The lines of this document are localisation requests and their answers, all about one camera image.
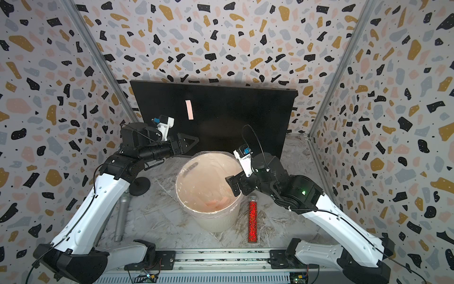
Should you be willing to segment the pink sticky note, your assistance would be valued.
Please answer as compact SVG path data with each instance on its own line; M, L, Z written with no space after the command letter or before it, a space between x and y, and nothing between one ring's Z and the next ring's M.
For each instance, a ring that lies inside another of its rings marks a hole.
M193 108L192 108L192 102L191 102L191 100L185 100L185 103L186 103L186 109L187 109L188 119L189 119L189 120L194 120Z
M222 210L226 207L228 207L231 204L230 198L223 197L220 201L218 200L211 200L205 203L206 206L214 211L219 211Z

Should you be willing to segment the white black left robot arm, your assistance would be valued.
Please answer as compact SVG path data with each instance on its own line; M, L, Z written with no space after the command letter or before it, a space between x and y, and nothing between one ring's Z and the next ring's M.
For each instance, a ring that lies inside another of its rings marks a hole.
M199 142L197 137L181 133L168 137L172 126L171 120L156 119L151 125L129 123L122 127L119 150L95 170L93 188L65 228L51 242L37 246L32 269L43 265L56 280L92 284L117 267L159 263L155 244L141 239L104 252L95 247L117 201L140 172L150 169L148 163L159 165L166 158L184 155Z

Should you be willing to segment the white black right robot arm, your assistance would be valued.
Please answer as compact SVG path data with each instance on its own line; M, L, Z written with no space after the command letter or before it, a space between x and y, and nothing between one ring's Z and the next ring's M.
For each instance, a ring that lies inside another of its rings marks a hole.
M269 153L255 155L250 149L235 150L234 156L242 172L226 181L235 196L248 196L253 191L266 194L278 206L304 216L337 241L336 245L324 245L294 238L286 250L288 259L336 269L355 284L389 282L391 269L384 263L394 250L389 238L368 233L310 178L288 174L277 157Z

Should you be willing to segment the black computer monitor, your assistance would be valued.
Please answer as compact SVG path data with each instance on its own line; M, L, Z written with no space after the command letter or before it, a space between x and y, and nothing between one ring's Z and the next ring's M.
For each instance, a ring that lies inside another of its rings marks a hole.
M291 119L295 89L173 84L132 80L143 121L172 117L169 135L194 136L199 142L190 156L201 151L232 153L247 143L252 150L281 157ZM194 120L188 119L185 100L191 100Z

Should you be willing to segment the red glitter tube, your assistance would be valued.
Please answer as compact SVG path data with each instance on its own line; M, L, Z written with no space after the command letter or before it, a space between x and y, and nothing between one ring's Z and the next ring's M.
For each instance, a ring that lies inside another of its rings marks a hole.
M249 196L248 205L249 205L248 242L256 243L258 240L258 234L257 234L257 197L255 195Z

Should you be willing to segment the cream bin with plastic liner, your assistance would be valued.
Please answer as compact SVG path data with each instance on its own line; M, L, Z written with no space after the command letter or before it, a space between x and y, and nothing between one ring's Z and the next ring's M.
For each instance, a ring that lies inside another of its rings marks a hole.
M204 151L193 156L176 179L177 199L182 208L210 233L221 233L237 221L242 194L234 197L225 178L242 172L240 163L229 153ZM231 204L219 211L206 206L211 200L230 198Z

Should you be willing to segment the black round puck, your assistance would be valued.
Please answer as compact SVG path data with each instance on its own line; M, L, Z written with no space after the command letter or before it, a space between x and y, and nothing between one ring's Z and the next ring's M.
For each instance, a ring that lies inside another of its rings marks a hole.
M128 190L132 196L144 195L151 186L151 182L146 177L136 178L129 186Z

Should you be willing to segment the grey metal cylinder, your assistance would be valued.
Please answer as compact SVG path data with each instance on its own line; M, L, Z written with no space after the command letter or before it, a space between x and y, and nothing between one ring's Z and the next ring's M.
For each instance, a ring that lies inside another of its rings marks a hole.
M127 213L128 207L131 201L131 194L129 190L126 190L120 197L119 203L119 211L118 211L118 218L117 224L115 228L115 236L114 241L120 242L123 239L124 232L125 232L125 223L127 220Z

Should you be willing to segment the aluminium frame post left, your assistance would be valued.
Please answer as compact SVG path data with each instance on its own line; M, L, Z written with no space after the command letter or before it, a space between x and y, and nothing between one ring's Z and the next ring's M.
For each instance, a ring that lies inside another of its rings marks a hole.
M126 98L123 89L120 87L120 84L115 79L111 68L108 66L102 52L98 48L95 39L93 38L92 33L90 32L87 24L85 23L83 17L80 15L79 10L74 3L74 1L68 0L61 0L60 1L63 8L67 12L69 18L75 24L79 34L81 35L82 39L85 41L87 48L91 52L95 62L99 66L101 72L106 78L107 83L113 89L116 96L119 99L121 106L123 107L127 117L133 123L138 123L139 119L136 116L135 112L133 111L128 99Z

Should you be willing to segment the aluminium frame post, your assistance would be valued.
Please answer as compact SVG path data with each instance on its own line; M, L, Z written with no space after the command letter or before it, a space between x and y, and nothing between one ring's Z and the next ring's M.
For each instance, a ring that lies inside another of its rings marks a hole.
M364 8L362 9L362 11L359 15L359 19L355 26L355 29L353 30L351 40L349 41L349 43L346 46L344 55L334 73L332 82L327 89L327 94L326 94L325 98L323 99L322 103L320 104L319 111L313 122L312 128L310 129L310 132L308 134L308 138L310 140L316 136L317 128L320 126L320 124L322 123L322 120L323 120L323 114L327 110L328 105L329 105L332 97L335 94L335 91L342 79L342 76L343 76L345 70L347 69L347 66L358 45L359 39L361 38L361 35L364 31L367 21L369 20L376 4L377 4L377 0L367 0L365 2Z
M116 96L119 99L121 106L123 107L127 117L133 123L138 123L139 119L136 116L135 112L133 111L128 99L126 98L123 89L120 87L120 84L115 79L111 68L108 66L102 52L98 48L95 39L93 38L92 33L90 32L87 24L85 23L83 17L80 15L79 10L74 3L74 1L68 0L61 0L60 1L63 8L67 12L69 18L75 24L79 34L81 35L82 39L85 41L87 48L91 52L95 62L99 66L101 72L106 78L107 83L113 89Z

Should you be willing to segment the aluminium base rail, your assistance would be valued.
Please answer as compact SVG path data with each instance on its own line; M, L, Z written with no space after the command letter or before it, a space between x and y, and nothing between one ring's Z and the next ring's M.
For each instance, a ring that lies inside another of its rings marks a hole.
M98 284L349 284L332 265L302 264L285 249L158 250L156 265L120 266Z

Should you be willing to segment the aluminium frame post right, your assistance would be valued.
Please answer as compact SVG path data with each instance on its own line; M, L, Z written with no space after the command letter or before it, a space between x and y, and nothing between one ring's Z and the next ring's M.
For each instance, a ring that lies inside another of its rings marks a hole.
M308 138L310 140L316 136L317 128L320 126L320 124L322 123L322 120L323 120L323 114L327 110L328 105L329 105L332 97L335 94L335 91L342 79L342 76L343 76L345 70L347 69L347 66L358 45L359 39L361 38L361 35L364 31L367 21L369 20L376 4L377 4L377 0L367 0L365 2L364 8L362 9L362 11L359 15L359 19L355 26L355 29L353 30L351 40L349 41L349 43L346 46L344 55L334 73L332 82L327 89L327 94L326 94L325 98L323 99L322 103L320 104L319 111L313 122L312 128L310 129L310 132L308 134Z

